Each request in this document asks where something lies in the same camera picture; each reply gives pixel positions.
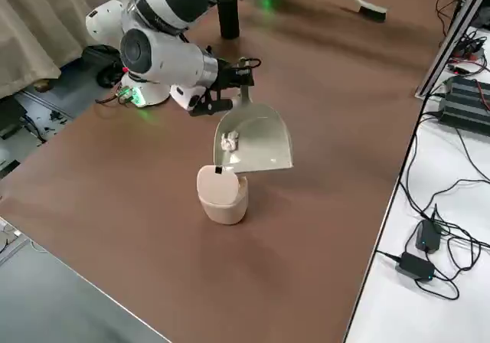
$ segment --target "brown table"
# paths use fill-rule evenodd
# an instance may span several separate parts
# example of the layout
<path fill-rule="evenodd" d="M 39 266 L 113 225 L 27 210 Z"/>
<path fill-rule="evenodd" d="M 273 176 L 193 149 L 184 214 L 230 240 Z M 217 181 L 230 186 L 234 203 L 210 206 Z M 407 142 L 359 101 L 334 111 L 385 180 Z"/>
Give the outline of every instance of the brown table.
<path fill-rule="evenodd" d="M 93 106 L 0 183 L 0 215 L 175 343 L 338 342 L 441 38 L 435 0 L 245 0 L 242 36 L 211 11 L 188 37 L 260 57 L 252 97 L 280 111 L 295 167 L 249 176 L 234 227 L 195 180 L 219 117 Z"/>

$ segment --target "black cylinder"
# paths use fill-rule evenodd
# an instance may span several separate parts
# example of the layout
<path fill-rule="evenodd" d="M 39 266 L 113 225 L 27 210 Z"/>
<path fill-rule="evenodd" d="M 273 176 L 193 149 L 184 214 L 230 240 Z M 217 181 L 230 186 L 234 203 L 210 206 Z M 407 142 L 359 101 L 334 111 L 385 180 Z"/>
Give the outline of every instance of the black cylinder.
<path fill-rule="evenodd" d="M 235 39 L 240 36 L 238 21 L 238 0 L 217 0 L 217 11 L 220 15 L 221 37 Z"/>

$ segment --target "table surface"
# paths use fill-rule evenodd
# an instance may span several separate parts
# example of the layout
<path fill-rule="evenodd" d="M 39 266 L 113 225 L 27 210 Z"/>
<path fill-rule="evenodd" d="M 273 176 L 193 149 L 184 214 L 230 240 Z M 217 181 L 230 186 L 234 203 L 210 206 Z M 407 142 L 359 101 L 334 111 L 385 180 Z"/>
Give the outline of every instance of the table surface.
<path fill-rule="evenodd" d="M 488 38 L 490 32 L 479 30 L 477 35 Z M 490 43 L 486 42 L 484 49 L 486 56 L 489 56 Z M 459 66 L 470 71 L 479 68 L 473 64 Z M 445 70 L 441 73 L 436 87 L 452 76 L 453 74 Z M 483 71 L 472 79 L 490 83 L 490 73 Z M 445 90 L 445 86 L 442 86 L 437 92 Z M 438 97 L 431 97 L 424 110 L 437 111 L 438 101 Z M 483 173 L 490 175 L 490 138 L 465 131 L 462 131 L 462 135 L 474 163 Z M 418 205 L 425 207 L 433 193 L 448 188 L 460 178 L 481 179 L 466 159 L 454 129 L 431 120 L 419 127 L 417 136 L 419 145 L 416 160 L 410 170 L 410 193 Z M 408 161 L 412 157 L 413 146 L 410 148 Z M 403 173 L 403 181 L 406 174 L 407 171 Z M 488 243 L 489 196 L 490 187 L 486 184 L 463 185 L 439 196 L 436 201 L 444 219 L 458 224 L 476 239 Z M 407 238 L 419 221 L 420 217 L 410 207 L 403 189 L 395 186 L 393 204 L 385 217 L 385 226 L 377 248 L 392 254 L 403 252 Z M 468 245 L 454 250 L 456 259 L 460 260 L 463 266 L 469 263 Z M 413 242 L 409 251 L 423 256 L 423 253 L 414 247 Z M 455 283 L 461 296 L 455 302 L 448 302 L 420 291 L 412 280 L 394 270 L 391 260 L 375 254 L 345 343 L 488 341 L 490 325 L 483 316 L 490 301 L 489 256 L 490 253 L 484 250 L 475 268 L 456 279 Z M 440 251 L 434 253 L 431 260 L 449 276 L 456 272 L 450 263 L 446 242 L 442 242 Z M 446 296 L 455 295 L 447 283 L 434 280 L 430 284 L 436 292 Z"/>
<path fill-rule="evenodd" d="M 195 190 L 219 116 L 172 101 L 93 106 L 0 182 L 0 215 L 174 342 L 340 341 L 439 43 L 434 1 L 377 0 L 375 24 L 349 0 L 244 0 L 239 40 L 216 10 L 188 33 L 260 57 L 252 97 L 291 132 L 294 169 L 250 175 L 237 226 Z"/>

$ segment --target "dustpan handle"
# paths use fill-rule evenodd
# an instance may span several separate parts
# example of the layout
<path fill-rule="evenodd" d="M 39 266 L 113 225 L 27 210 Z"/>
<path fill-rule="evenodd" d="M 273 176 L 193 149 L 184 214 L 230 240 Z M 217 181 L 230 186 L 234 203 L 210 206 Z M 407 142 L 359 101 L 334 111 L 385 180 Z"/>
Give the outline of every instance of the dustpan handle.
<path fill-rule="evenodd" d="M 246 59 L 245 57 L 242 57 L 238 61 L 238 66 L 239 67 L 250 66 L 250 61 L 248 59 Z M 246 106 L 247 104 L 249 104 L 251 102 L 252 101 L 250 99 L 250 92 L 249 92 L 248 86 L 247 85 L 241 85 L 240 86 L 240 104 L 242 106 Z"/>

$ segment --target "beige cup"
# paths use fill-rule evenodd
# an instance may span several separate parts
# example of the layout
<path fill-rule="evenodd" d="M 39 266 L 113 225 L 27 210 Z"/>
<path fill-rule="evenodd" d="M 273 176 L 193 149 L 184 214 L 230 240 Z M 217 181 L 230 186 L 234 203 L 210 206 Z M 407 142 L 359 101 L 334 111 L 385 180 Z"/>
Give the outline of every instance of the beige cup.
<path fill-rule="evenodd" d="M 207 216 L 219 224 L 237 224 L 240 222 L 248 207 L 248 181 L 246 177 L 238 178 L 233 172 L 227 173 L 224 183 L 217 184 L 217 179 L 223 178 L 206 168 L 198 175 L 198 194 Z"/>

